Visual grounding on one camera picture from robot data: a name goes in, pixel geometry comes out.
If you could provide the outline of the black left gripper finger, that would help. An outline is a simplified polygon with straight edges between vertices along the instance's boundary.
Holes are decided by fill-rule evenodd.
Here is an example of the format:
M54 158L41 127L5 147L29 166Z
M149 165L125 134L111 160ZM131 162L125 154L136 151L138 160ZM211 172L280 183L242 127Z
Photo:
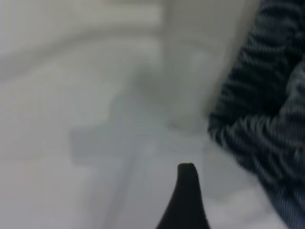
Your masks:
M177 180L158 229L209 229L199 176L193 163L177 167Z

